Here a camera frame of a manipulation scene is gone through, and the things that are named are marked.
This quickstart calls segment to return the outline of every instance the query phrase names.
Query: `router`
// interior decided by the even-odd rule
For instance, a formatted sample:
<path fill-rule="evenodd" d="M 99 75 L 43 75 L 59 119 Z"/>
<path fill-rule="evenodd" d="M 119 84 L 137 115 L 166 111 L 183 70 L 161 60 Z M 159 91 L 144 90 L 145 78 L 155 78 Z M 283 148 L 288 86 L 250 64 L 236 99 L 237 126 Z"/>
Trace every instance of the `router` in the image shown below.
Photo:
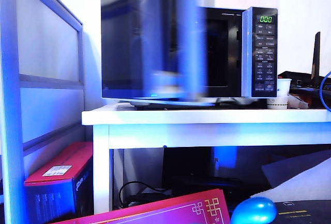
<path fill-rule="evenodd" d="M 320 46 L 321 32 L 315 35 L 314 53 L 311 74 L 302 72 L 284 71 L 278 78 L 290 78 L 290 94 L 319 97 L 319 87 L 324 77 L 320 76 Z M 323 96 L 331 99 L 331 79 L 327 78 L 323 85 Z"/>

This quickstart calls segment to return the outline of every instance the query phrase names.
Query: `black cable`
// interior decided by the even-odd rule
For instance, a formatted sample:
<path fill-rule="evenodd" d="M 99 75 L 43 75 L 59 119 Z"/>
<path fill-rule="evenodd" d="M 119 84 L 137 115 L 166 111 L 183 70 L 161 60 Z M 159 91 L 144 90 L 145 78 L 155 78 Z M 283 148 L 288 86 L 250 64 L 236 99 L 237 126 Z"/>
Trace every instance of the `black cable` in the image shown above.
<path fill-rule="evenodd" d="M 123 204 L 123 201 L 122 201 L 122 198 L 121 198 L 121 193 L 122 193 L 122 190 L 125 186 L 129 185 L 129 184 L 142 184 L 144 186 L 146 186 L 147 188 L 149 189 L 152 189 L 152 190 L 155 190 L 155 191 L 158 191 L 158 192 L 164 192 L 166 191 L 167 189 L 156 189 L 146 183 L 143 183 L 143 182 L 139 182 L 139 181 L 130 181 L 130 182 L 127 182 L 125 183 L 120 189 L 119 189 L 119 192 L 118 192 L 118 199 L 119 199 L 119 203 L 121 204 L 121 207 L 124 207 L 124 204 Z"/>

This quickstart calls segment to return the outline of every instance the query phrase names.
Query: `white table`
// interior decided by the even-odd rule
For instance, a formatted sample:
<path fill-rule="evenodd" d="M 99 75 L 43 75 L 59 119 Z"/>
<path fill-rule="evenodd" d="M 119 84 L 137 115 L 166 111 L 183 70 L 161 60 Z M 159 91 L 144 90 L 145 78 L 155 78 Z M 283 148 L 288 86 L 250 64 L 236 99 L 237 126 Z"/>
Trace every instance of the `white table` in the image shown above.
<path fill-rule="evenodd" d="M 94 209 L 112 210 L 112 149 L 329 144 L 326 110 L 149 110 L 125 103 L 82 112 L 93 125 Z"/>

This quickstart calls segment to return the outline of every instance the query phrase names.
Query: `red envelope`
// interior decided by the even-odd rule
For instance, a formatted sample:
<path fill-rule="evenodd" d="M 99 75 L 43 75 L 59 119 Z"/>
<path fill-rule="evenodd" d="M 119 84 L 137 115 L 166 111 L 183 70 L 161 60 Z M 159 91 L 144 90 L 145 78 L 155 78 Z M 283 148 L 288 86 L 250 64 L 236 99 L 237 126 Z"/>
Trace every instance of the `red envelope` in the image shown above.
<path fill-rule="evenodd" d="M 222 190 L 213 189 L 57 223 L 229 224 L 230 218 Z"/>

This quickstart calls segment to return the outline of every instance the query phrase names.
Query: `blue cable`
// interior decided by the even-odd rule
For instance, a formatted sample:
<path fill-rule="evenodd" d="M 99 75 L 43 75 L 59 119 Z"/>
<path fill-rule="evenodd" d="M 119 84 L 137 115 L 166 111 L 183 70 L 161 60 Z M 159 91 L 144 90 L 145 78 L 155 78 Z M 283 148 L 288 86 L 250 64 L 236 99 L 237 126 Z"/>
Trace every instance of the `blue cable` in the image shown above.
<path fill-rule="evenodd" d="M 328 105 L 326 105 L 326 103 L 325 103 L 325 101 L 324 101 L 324 99 L 323 99 L 323 96 L 322 96 L 323 84 L 324 84 L 325 80 L 328 78 L 328 76 L 330 76 L 330 75 L 331 75 L 331 71 L 330 71 L 330 72 L 329 72 L 329 73 L 323 78 L 323 80 L 322 80 L 322 82 L 321 82 L 321 85 L 320 85 L 320 99 L 321 99 L 321 102 L 322 102 L 323 106 L 324 106 L 328 111 L 331 112 L 331 109 L 329 108 Z"/>

